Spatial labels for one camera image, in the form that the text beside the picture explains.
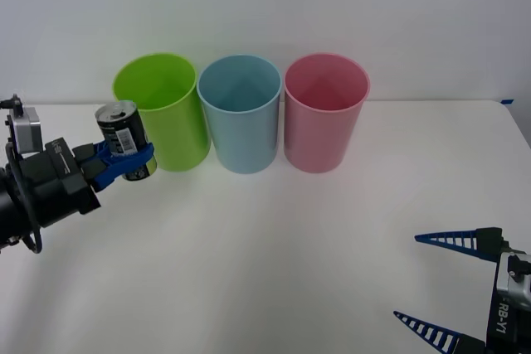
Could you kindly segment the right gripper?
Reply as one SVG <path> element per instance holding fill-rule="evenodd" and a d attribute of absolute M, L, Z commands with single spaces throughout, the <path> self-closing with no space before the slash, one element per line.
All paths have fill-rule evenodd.
<path fill-rule="evenodd" d="M 497 262 L 504 242 L 502 229 L 498 227 L 433 232 L 416 235 L 414 239 L 418 243 L 494 263 Z M 442 354 L 530 354 L 530 312 L 513 307 L 497 293 L 491 298 L 486 343 L 405 313 L 394 311 L 393 315 L 422 341 Z"/>

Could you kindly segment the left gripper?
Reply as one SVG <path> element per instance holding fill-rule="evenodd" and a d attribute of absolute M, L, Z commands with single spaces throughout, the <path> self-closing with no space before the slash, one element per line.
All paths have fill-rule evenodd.
<path fill-rule="evenodd" d="M 81 162 L 81 169 L 76 162 Z M 115 156 L 106 141 L 71 151 L 65 139 L 56 138 L 42 152 L 21 160 L 20 168 L 37 223 L 45 228 L 75 213 L 85 215 L 99 208 L 93 189 L 103 191 L 117 177 L 129 182 L 150 177 L 153 162 L 151 143 L 132 155 Z"/>

